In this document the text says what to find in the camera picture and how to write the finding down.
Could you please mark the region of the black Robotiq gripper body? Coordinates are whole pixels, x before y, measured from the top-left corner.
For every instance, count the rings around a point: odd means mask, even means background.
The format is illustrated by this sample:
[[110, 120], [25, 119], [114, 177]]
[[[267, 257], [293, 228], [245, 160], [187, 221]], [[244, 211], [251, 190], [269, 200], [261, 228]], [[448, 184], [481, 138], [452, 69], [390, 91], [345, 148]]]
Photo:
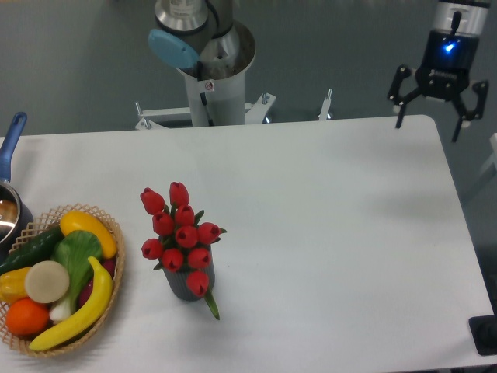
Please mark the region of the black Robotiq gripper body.
[[450, 102], [469, 86], [479, 39], [432, 30], [415, 80], [422, 96]]

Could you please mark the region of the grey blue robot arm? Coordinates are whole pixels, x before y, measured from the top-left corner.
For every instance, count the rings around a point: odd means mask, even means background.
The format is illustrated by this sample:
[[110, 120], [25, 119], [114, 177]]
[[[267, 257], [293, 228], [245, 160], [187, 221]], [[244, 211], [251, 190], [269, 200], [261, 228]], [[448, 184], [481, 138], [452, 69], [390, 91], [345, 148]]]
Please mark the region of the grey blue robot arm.
[[[418, 68], [403, 64], [388, 91], [401, 127], [407, 105], [419, 96], [452, 103], [458, 121], [452, 137], [483, 117], [487, 81], [472, 82], [470, 70], [488, 15], [488, 1], [439, 1]], [[157, 28], [148, 46], [182, 74], [195, 127], [263, 124], [276, 98], [245, 101], [245, 73], [255, 58], [251, 32], [233, 19], [231, 1], [158, 1]]]

